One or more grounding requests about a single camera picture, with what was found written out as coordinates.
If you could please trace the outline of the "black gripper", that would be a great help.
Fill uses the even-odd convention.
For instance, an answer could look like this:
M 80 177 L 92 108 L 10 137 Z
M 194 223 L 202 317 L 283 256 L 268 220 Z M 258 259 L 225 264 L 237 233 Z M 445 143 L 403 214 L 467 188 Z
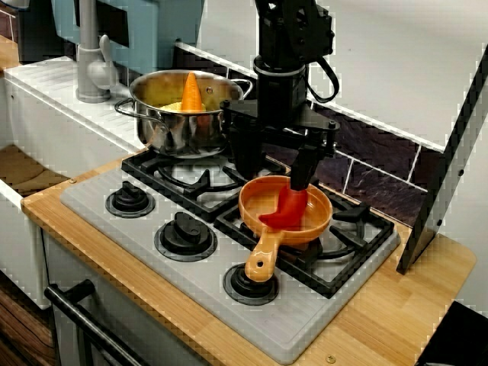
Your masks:
M 225 100 L 223 128 L 227 133 L 237 172 L 254 179 L 262 170 L 262 146 L 298 150 L 291 166 L 291 189 L 307 189 L 319 156 L 336 152 L 339 125 L 312 111 L 307 103 L 308 71 L 290 75 L 258 75 L 255 100 Z

